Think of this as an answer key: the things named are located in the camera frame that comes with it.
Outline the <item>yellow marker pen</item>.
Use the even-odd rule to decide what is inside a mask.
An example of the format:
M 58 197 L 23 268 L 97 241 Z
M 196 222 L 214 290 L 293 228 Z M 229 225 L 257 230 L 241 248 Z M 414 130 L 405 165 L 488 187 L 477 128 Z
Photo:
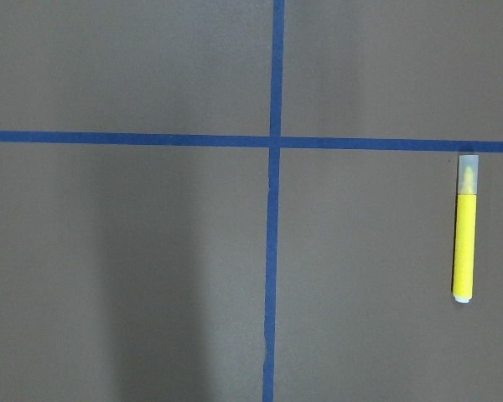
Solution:
M 469 304 L 473 297 L 478 176 L 479 156 L 461 155 L 458 163 L 452 281 L 453 298 L 460 304 Z

